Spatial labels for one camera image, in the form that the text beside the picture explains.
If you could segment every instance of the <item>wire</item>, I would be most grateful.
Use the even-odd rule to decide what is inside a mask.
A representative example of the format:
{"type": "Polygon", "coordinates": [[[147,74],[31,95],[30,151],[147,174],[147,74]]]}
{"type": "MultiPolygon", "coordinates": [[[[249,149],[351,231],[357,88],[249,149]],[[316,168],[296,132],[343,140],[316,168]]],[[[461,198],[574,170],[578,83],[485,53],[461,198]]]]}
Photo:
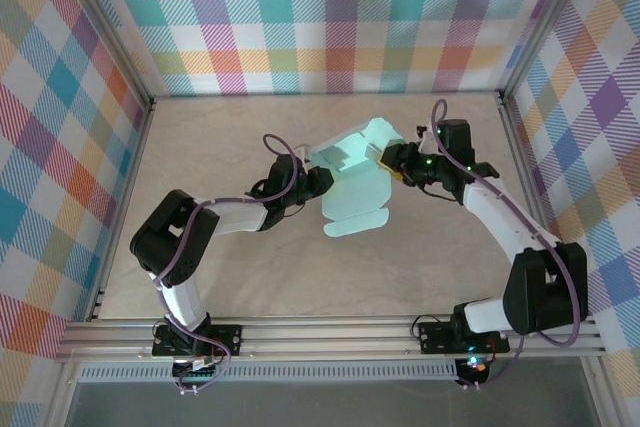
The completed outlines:
{"type": "Polygon", "coordinates": [[[442,321],[439,318],[437,318],[435,315],[430,315],[430,314],[419,315],[418,317],[413,319],[413,323],[411,324],[411,329],[409,330],[409,332],[411,332],[412,337],[415,337],[418,340],[420,340],[420,337],[416,335],[415,328],[416,328],[416,324],[422,317],[431,317],[432,319],[436,319],[436,322],[442,323],[442,321]]]}
{"type": "Polygon", "coordinates": [[[493,337],[489,337],[489,344],[491,344],[491,350],[493,350],[493,357],[491,357],[491,362],[495,362],[496,361],[496,342],[495,340],[493,340],[493,337]]]}
{"type": "Polygon", "coordinates": [[[216,375],[214,375],[209,381],[205,382],[204,384],[202,384],[199,387],[196,387],[195,385],[192,387],[192,389],[187,389],[185,387],[185,385],[182,383],[182,378],[178,377],[178,387],[180,388],[180,392],[182,394],[184,394],[185,392],[193,392],[194,394],[197,394],[198,392],[210,387],[211,385],[213,385],[220,376],[224,375],[224,373],[227,371],[227,369],[229,369],[229,364],[231,363],[231,352],[229,351],[229,348],[224,345],[222,342],[215,340],[215,339],[209,339],[207,337],[204,337],[202,335],[196,334],[195,332],[191,332],[185,325],[182,325],[182,323],[180,321],[178,321],[178,319],[176,319],[173,314],[171,313],[171,310],[169,309],[169,306],[167,305],[167,301],[165,300],[164,296],[162,295],[162,280],[169,275],[169,273],[171,272],[171,270],[176,266],[176,264],[178,263],[178,260],[180,259],[180,257],[182,256],[182,253],[184,252],[185,249],[185,245],[187,243],[187,239],[189,238],[189,233],[191,232],[191,229],[193,228],[193,223],[195,222],[195,218],[198,215],[198,212],[200,212],[203,208],[207,207],[208,205],[213,205],[213,204],[222,204],[222,203],[245,203],[245,204],[264,204],[266,202],[271,202],[273,200],[279,199],[280,197],[285,196],[295,185],[297,179],[298,179],[298,162],[296,160],[296,155],[293,152],[293,149],[291,149],[291,147],[289,146],[289,144],[287,144],[283,139],[281,139],[280,137],[278,137],[277,135],[273,135],[273,134],[265,134],[262,137],[262,143],[265,145],[265,147],[267,148],[267,150],[269,152],[272,152],[276,155],[281,155],[280,152],[277,152],[275,149],[273,149],[269,143],[268,143],[268,139],[274,139],[277,142],[279,142],[280,144],[282,144],[282,146],[285,148],[285,150],[287,151],[287,153],[291,156],[291,160],[292,160],[292,164],[293,164],[293,175],[291,176],[291,180],[289,181],[289,183],[287,184],[287,186],[279,193],[275,194],[275,195],[271,195],[269,197],[265,197],[265,198],[261,198],[261,199],[252,199],[252,198],[243,198],[243,197],[222,197],[222,198],[218,198],[215,199],[213,201],[211,200],[205,200],[204,202],[201,202],[200,204],[196,205],[196,207],[193,209],[193,211],[191,212],[191,215],[189,216],[189,220],[187,221],[187,224],[184,227],[184,230],[182,232],[182,236],[180,238],[180,243],[178,244],[178,248],[176,250],[176,253],[174,254],[173,258],[171,259],[171,261],[167,264],[167,266],[162,270],[162,272],[160,272],[155,279],[153,279],[153,283],[156,286],[156,289],[158,290],[158,298],[160,299],[160,303],[162,304],[162,306],[164,307],[165,311],[167,312],[166,315],[166,319],[171,322],[173,325],[176,326],[176,328],[178,328],[178,330],[180,330],[181,332],[183,332],[184,334],[196,339],[196,340],[200,340],[201,342],[206,342],[208,344],[213,345],[214,347],[218,347],[219,349],[221,349],[224,352],[224,364],[222,364],[222,366],[220,367],[220,369],[216,369],[218,372],[216,373],[216,375]]]}
{"type": "Polygon", "coordinates": [[[153,335],[153,338],[159,341],[162,341],[162,339],[160,337],[157,336],[156,332],[158,330],[158,325],[167,325],[167,322],[165,319],[160,319],[159,321],[157,321],[155,324],[153,324],[153,327],[151,328],[151,335],[153,335]]]}
{"type": "Polygon", "coordinates": [[[451,197],[444,197],[442,195],[434,194],[433,192],[429,192],[428,190],[426,190],[424,187],[418,186],[418,189],[420,190],[420,192],[422,192],[423,194],[428,195],[429,197],[434,197],[436,199],[446,200],[447,202],[456,202],[456,199],[452,199],[451,197]]]}
{"type": "Polygon", "coordinates": [[[302,204],[302,206],[301,206],[298,210],[296,210],[293,214],[285,215],[285,216],[284,216],[284,218],[286,219],[286,218],[288,218],[288,217],[293,217],[294,215],[299,214],[299,213],[300,213],[300,211],[301,211],[302,209],[304,209],[304,206],[305,206],[305,205],[307,205],[307,204],[306,204],[306,203],[302,204]]]}
{"type": "MultiPolygon", "coordinates": [[[[448,105],[445,99],[439,99],[433,106],[433,109],[431,110],[431,129],[433,130],[433,132],[437,133],[438,122],[442,122],[445,119],[445,117],[447,116],[447,110],[448,110],[448,105]],[[440,116],[440,119],[436,120],[436,114],[438,113],[438,108],[440,106],[443,106],[442,115],[440,116]]],[[[558,255],[553,245],[551,245],[551,243],[542,235],[538,227],[533,222],[531,222],[525,214],[522,213],[522,211],[518,208],[518,206],[509,197],[507,197],[498,187],[493,185],[484,177],[478,175],[473,170],[468,170],[464,165],[458,162],[458,160],[455,157],[453,157],[453,155],[451,155],[449,151],[446,149],[439,135],[434,135],[434,138],[436,143],[438,144],[438,149],[447,158],[447,160],[451,162],[451,164],[453,164],[458,169],[466,172],[467,174],[471,175],[474,178],[474,180],[476,180],[477,182],[485,186],[487,189],[489,189],[489,191],[494,193],[500,200],[502,200],[507,205],[509,210],[511,210],[513,214],[518,218],[518,220],[520,220],[525,225],[525,227],[527,228],[527,230],[529,230],[531,235],[534,238],[536,238],[536,240],[538,240],[538,242],[540,242],[540,244],[542,244],[542,246],[545,249],[549,251],[549,254],[551,254],[551,257],[560,268],[560,272],[562,273],[562,276],[564,277],[564,280],[567,284],[567,288],[569,290],[569,297],[571,298],[571,308],[573,313],[573,324],[572,324],[573,329],[571,330],[571,335],[569,335],[569,338],[564,342],[559,342],[555,339],[552,339],[548,335],[544,334],[543,332],[539,332],[539,334],[541,337],[543,337],[547,342],[549,342],[552,345],[555,345],[557,347],[570,347],[575,343],[575,341],[578,338],[578,335],[580,334],[580,303],[578,300],[578,292],[576,291],[576,286],[574,285],[573,280],[571,279],[571,274],[569,273],[569,270],[567,269],[567,266],[565,265],[564,261],[562,260],[560,255],[558,255]]],[[[504,369],[502,369],[498,373],[498,375],[489,379],[485,383],[493,382],[500,376],[504,375],[505,372],[507,372],[511,368],[511,366],[518,360],[518,358],[520,357],[520,354],[522,353],[523,348],[524,348],[524,336],[520,338],[520,344],[516,348],[516,351],[514,353],[514,356],[511,358],[511,361],[506,365],[504,369]]]]}

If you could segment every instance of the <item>striped panel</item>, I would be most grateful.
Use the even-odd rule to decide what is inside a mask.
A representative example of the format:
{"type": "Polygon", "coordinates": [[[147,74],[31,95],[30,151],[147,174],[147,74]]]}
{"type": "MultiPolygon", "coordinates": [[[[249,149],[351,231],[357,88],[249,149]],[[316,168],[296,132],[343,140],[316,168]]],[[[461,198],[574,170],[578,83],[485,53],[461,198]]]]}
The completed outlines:
{"type": "Polygon", "coordinates": [[[636,0],[570,0],[553,33],[565,58],[552,72],[536,60],[516,94],[527,113],[519,131],[526,130],[528,162],[547,206],[560,204],[551,186],[569,190],[564,210],[546,211],[561,237],[580,239],[592,254],[589,307],[606,324],[601,331],[629,405],[640,402],[640,32],[629,20],[639,16],[636,0]],[[526,123],[536,115],[544,122],[526,123]],[[535,154],[542,131],[552,143],[551,167],[535,154]],[[616,331],[623,335],[608,337],[616,331]]]}
{"type": "MultiPolygon", "coordinates": [[[[122,19],[131,19],[135,25],[124,25],[118,27],[119,33],[123,37],[131,36],[134,29],[138,29],[145,40],[145,45],[139,45],[131,36],[127,45],[135,46],[132,56],[144,60],[142,70],[153,77],[154,84],[162,86],[166,92],[158,92],[159,94],[169,93],[172,95],[192,95],[192,94],[212,94],[212,93],[237,93],[248,92],[257,89],[256,92],[264,93],[268,88],[272,93],[288,93],[291,91],[305,91],[305,86],[309,85],[309,92],[316,92],[316,84],[325,85],[328,92],[351,92],[355,89],[355,79],[363,79],[363,84],[358,87],[358,91],[384,92],[386,89],[392,89],[394,92],[402,90],[431,90],[434,88],[457,89],[461,85],[465,89],[475,90],[495,90],[497,87],[504,85],[511,69],[515,65],[523,46],[526,44],[536,20],[543,10],[547,0],[538,0],[537,3],[527,2],[524,0],[124,0],[128,6],[127,9],[120,7],[122,10],[116,12],[120,22],[122,19]],[[439,32],[440,24],[443,22],[472,21],[467,24],[458,24],[453,26],[450,36],[433,35],[431,31],[439,32]],[[504,21],[498,24],[490,24],[494,20],[504,21]],[[315,44],[306,41],[304,35],[305,25],[307,23],[324,24],[326,39],[337,39],[341,26],[336,24],[350,22],[354,25],[362,26],[368,29],[368,23],[381,22],[389,24],[387,31],[385,29],[375,30],[375,35],[367,36],[367,39],[359,39],[357,35],[351,35],[342,38],[340,45],[332,44],[332,40],[322,41],[321,38],[315,44]],[[407,27],[406,22],[412,22],[414,25],[407,27]],[[309,48],[325,49],[323,57],[325,58],[325,68],[316,71],[324,76],[320,79],[316,76],[316,80],[309,82],[303,81],[299,83],[301,78],[292,76],[292,85],[287,87],[283,80],[273,81],[269,87],[264,82],[241,84],[239,73],[251,74],[274,74],[277,73],[276,68],[280,68],[281,63],[269,64],[266,69],[257,72],[255,66],[251,66],[252,71],[240,72],[224,72],[224,81],[202,82],[199,79],[201,71],[200,63],[191,63],[190,66],[182,66],[181,69],[173,69],[167,71],[163,66],[158,64],[158,59],[166,59],[166,55],[155,55],[158,53],[178,52],[178,58],[182,58],[183,52],[195,52],[190,42],[190,34],[188,31],[171,29],[173,26],[183,25],[199,25],[203,29],[213,25],[231,25],[244,26],[245,24],[257,24],[268,26],[271,24],[286,24],[292,26],[287,28],[284,25],[279,26],[279,32],[286,33],[286,39],[283,35],[277,41],[271,38],[270,45],[253,45],[254,37],[249,30],[232,29],[237,34],[235,45],[223,46],[222,49],[236,50],[238,55],[236,58],[246,58],[246,55],[240,51],[255,49],[290,49],[305,50],[309,48]],[[169,31],[155,32],[153,35],[149,29],[157,26],[169,27],[169,31]],[[450,61],[455,58],[452,54],[454,51],[448,51],[447,47],[470,46],[476,47],[480,43],[479,32],[485,28],[485,31],[498,29],[495,38],[495,52],[502,52],[504,56],[510,57],[507,69],[502,68],[503,55],[494,55],[492,57],[483,56],[483,51],[472,53],[468,52],[466,60],[450,61]],[[404,74],[399,74],[400,65],[392,56],[389,62],[380,66],[380,71],[376,75],[364,75],[357,69],[356,58],[358,54],[356,50],[364,49],[389,49],[406,47],[415,49],[416,47],[437,47],[446,54],[441,57],[442,65],[435,67],[433,74],[425,76],[423,71],[419,69],[419,65],[413,66],[408,62],[400,70],[404,74]],[[344,74],[351,71],[351,79],[344,74]],[[231,91],[223,91],[222,86],[227,86],[231,91]]],[[[123,6],[122,0],[112,0],[113,6],[123,6]]],[[[201,52],[215,52],[220,47],[210,48],[209,46],[200,47],[201,52]]]]}
{"type": "MultiPolygon", "coordinates": [[[[9,147],[0,155],[0,425],[28,427],[52,394],[30,372],[49,376],[66,324],[89,302],[142,106],[78,0],[0,3],[12,13],[0,19],[0,145],[9,147]],[[118,134],[128,145],[112,148],[119,160],[102,172],[118,134]],[[83,224],[87,215],[93,223],[83,224]]],[[[112,1],[103,7],[118,28],[112,1]]]]}

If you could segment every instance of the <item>light green cloth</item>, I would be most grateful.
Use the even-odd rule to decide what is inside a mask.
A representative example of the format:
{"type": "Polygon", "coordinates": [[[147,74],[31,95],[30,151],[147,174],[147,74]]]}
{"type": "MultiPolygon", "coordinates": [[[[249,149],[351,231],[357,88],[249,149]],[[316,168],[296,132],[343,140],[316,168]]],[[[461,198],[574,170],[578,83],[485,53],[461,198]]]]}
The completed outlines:
{"type": "Polygon", "coordinates": [[[322,196],[322,214],[333,221],[325,234],[340,237],[387,223],[391,174],[377,160],[388,145],[403,141],[391,124],[375,118],[311,151],[311,163],[330,168],[335,178],[322,196]]]}

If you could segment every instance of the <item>plaid fabric backdrop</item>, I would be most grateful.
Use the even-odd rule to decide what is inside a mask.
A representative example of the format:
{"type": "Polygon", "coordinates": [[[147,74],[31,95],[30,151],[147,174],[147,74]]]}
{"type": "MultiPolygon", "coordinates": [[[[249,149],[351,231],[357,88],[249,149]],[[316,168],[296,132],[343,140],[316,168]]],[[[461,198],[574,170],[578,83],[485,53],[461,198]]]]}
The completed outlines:
{"type": "Polygon", "coordinates": [[[0,0],[0,425],[80,320],[143,118],[77,0],[0,0]]]}
{"type": "Polygon", "coordinates": [[[590,309],[640,425],[640,0],[570,0],[516,100],[554,230],[589,247],[590,309]]]}
{"type": "Polygon", "coordinates": [[[159,95],[494,90],[544,1],[103,0],[159,95]]]}

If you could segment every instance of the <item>metal rail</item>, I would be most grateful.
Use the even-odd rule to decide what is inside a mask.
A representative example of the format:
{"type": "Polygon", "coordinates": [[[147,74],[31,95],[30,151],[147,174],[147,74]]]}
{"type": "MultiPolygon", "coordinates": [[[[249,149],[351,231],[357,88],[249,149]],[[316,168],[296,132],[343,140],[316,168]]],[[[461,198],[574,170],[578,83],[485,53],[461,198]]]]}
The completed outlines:
{"type": "Polygon", "coordinates": [[[115,27],[109,20],[100,0],[79,0],[83,11],[96,29],[100,39],[113,57],[120,72],[126,79],[138,102],[146,109],[151,108],[152,95],[148,91],[140,73],[136,69],[129,52],[120,40],[115,27]]]}
{"type": "MultiPolygon", "coordinates": [[[[256,317],[213,319],[217,324],[241,324],[240,358],[255,361],[408,360],[462,358],[456,354],[423,355],[409,328],[414,317],[256,317]]],[[[156,361],[151,357],[152,329],[157,319],[97,320],[72,323],[60,345],[57,360],[156,361]]],[[[571,326],[547,333],[561,339],[571,326]]],[[[513,355],[520,337],[509,336],[513,355]]],[[[604,345],[593,319],[582,323],[580,336],[568,349],[549,345],[539,335],[527,336],[523,356],[599,356],[604,345]]]]}
{"type": "Polygon", "coordinates": [[[525,45],[516,65],[504,86],[504,94],[511,99],[535,62],[547,37],[562,15],[569,0],[549,0],[544,7],[536,27],[525,45]]]}

